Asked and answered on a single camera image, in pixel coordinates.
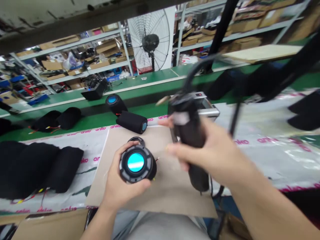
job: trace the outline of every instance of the blue speaker cone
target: blue speaker cone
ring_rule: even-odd
[[[133,153],[128,158],[128,168],[132,172],[138,172],[142,169],[144,165],[144,158],[140,153]]]
[[[114,103],[116,101],[116,97],[110,97],[109,99],[108,99],[108,102],[109,103]]]

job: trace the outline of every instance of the black device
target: black device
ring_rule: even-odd
[[[139,141],[141,145],[134,145],[124,151],[120,158],[120,176],[129,183],[142,179],[152,180],[157,173],[157,163],[152,153],[145,147],[140,137],[133,137],[129,141]]]
[[[116,123],[132,132],[142,134],[147,129],[148,119],[138,114],[122,111]]]
[[[89,88],[81,94],[87,100],[98,100],[102,97],[103,92],[107,88],[107,86],[108,82],[104,80],[97,83],[94,88]]]
[[[106,99],[106,105],[117,117],[121,115],[122,111],[128,111],[126,105],[117,94],[109,95]]]

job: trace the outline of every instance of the black pole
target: black pole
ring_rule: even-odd
[[[217,26],[217,31],[216,31],[216,34],[214,35],[214,38],[209,50],[209,55],[216,54],[219,51],[222,40],[224,38],[224,35],[227,32],[229,23],[232,19],[232,15],[234,13],[234,10],[237,7],[237,4],[238,4],[238,0],[227,0],[221,16],[221,21]],[[212,64],[213,64],[213,61],[208,63],[208,65],[205,68],[206,73],[212,72],[212,69],[211,69]]]

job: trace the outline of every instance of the speaker driver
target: speaker driver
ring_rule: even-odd
[[[152,180],[157,173],[157,163],[152,153],[142,145],[135,145],[122,153],[120,159],[120,175],[129,183],[142,179]]]
[[[106,105],[110,108],[117,117],[120,116],[122,111],[128,111],[126,105],[122,101],[119,95],[111,94],[106,99]]]

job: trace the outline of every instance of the cardboard sheet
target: cardboard sheet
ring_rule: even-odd
[[[86,205],[100,205],[108,169],[115,151],[136,135],[136,133],[123,128],[109,130],[100,163],[86,199]],[[167,144],[172,143],[170,130],[162,126],[148,127],[141,137],[154,158],[159,157],[157,174],[151,187],[141,196],[132,199],[125,208],[199,217],[217,217],[210,193],[206,192],[201,196],[192,187],[188,173],[181,170],[178,159],[165,153]]]

